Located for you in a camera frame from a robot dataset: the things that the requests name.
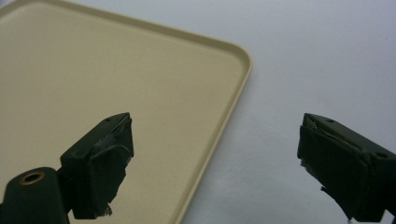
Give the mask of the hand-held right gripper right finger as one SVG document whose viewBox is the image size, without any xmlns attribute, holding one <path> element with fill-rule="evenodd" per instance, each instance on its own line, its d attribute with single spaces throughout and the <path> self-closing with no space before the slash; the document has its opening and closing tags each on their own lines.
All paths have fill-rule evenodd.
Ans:
<svg viewBox="0 0 396 224">
<path fill-rule="evenodd" d="M 396 222 L 396 154 L 334 119 L 306 113 L 297 158 L 346 217 Z"/>
</svg>

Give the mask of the beige plastic tray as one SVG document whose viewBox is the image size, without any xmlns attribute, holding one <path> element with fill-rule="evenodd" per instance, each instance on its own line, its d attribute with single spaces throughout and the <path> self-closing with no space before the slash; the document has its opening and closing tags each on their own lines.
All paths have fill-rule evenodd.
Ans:
<svg viewBox="0 0 396 224">
<path fill-rule="evenodd" d="M 0 201 L 126 112 L 134 157 L 112 213 L 78 224 L 180 224 L 251 69 L 234 44 L 62 0 L 0 7 Z"/>
</svg>

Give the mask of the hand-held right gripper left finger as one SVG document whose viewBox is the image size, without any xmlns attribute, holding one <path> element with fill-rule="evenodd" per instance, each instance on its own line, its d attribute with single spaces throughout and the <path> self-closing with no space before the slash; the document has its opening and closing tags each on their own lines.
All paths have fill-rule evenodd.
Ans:
<svg viewBox="0 0 396 224">
<path fill-rule="evenodd" d="M 128 112 L 99 122 L 61 156 L 61 180 L 66 207 L 76 219 L 96 219 L 112 213 L 134 156 L 132 118 Z"/>
</svg>

